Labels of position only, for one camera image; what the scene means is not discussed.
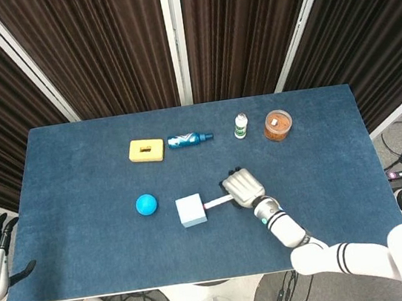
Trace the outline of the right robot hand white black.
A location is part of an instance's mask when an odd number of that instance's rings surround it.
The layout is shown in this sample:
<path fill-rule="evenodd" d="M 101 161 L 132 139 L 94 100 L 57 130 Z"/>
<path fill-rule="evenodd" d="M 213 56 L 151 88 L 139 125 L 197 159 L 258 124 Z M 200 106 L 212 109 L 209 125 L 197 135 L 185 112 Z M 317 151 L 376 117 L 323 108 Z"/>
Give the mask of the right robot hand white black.
<path fill-rule="evenodd" d="M 255 199 L 266 195 L 265 188 L 245 168 L 236 168 L 220 183 L 223 190 L 242 208 L 251 208 Z"/>

